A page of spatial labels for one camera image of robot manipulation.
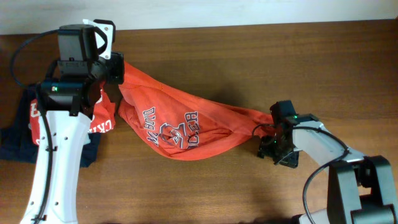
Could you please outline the orange soccer t-shirt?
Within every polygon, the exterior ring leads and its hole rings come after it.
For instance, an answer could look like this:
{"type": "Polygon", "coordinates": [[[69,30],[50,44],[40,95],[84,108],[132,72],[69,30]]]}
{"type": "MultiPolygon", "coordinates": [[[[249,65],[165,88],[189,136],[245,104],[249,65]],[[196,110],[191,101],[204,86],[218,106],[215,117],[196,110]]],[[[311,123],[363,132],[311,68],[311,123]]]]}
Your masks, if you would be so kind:
{"type": "Polygon", "coordinates": [[[273,136],[272,116],[191,95],[124,65],[118,113],[155,152],[195,161],[224,153],[253,136],[273,136]]]}

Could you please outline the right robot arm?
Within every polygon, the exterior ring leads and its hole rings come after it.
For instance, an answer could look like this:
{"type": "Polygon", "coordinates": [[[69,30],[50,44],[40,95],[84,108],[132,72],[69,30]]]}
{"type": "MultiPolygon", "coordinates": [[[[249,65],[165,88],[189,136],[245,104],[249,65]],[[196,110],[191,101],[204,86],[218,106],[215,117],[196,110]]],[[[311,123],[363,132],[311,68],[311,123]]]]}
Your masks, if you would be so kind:
{"type": "Polygon", "coordinates": [[[270,112],[275,134],[261,139],[258,157],[294,169],[305,152],[319,164],[303,187],[305,212],[292,223],[397,223],[396,187],[385,157],[349,147],[315,115],[296,113],[290,100],[276,102],[270,112]],[[310,212],[308,187],[322,171],[328,173],[327,206],[310,212]]]}

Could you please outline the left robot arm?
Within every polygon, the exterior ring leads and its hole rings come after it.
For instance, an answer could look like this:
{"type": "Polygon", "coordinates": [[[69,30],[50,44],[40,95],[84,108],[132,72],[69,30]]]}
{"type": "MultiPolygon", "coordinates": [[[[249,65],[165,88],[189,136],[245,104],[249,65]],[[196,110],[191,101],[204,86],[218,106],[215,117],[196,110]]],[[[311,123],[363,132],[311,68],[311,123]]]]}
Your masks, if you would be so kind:
{"type": "Polygon", "coordinates": [[[122,84],[124,55],[112,50],[113,21],[83,20],[61,26],[59,58],[35,86],[39,150],[22,223],[77,223],[76,190],[101,84],[122,84]]]}

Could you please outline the folded red soccer shirt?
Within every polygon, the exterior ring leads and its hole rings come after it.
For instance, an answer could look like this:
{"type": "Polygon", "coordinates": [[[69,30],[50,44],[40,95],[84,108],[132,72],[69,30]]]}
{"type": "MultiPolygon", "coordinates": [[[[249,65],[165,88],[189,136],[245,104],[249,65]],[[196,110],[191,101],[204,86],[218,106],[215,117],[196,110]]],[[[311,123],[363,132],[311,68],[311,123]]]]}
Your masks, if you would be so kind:
{"type": "MultiPolygon", "coordinates": [[[[106,92],[101,89],[101,97],[94,106],[93,118],[91,119],[88,134],[106,133],[112,130],[116,124],[114,119],[116,104],[111,102],[106,92]]],[[[31,130],[33,143],[39,145],[39,116],[37,100],[30,102],[29,108],[29,129],[31,130]]]]}

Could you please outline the dark navy folded garment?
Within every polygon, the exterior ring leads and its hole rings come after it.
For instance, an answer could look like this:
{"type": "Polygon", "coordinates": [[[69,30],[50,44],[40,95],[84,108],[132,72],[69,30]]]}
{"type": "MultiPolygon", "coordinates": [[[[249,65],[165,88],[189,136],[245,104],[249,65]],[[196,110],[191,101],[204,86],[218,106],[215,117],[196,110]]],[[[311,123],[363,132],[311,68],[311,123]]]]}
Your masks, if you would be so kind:
{"type": "MultiPolygon", "coordinates": [[[[35,93],[24,90],[17,109],[16,118],[8,128],[1,129],[1,159],[35,164],[38,145],[33,143],[29,129],[30,102],[35,93]]],[[[89,143],[83,146],[80,167],[89,167],[96,161],[101,133],[88,134],[89,143]]]]}

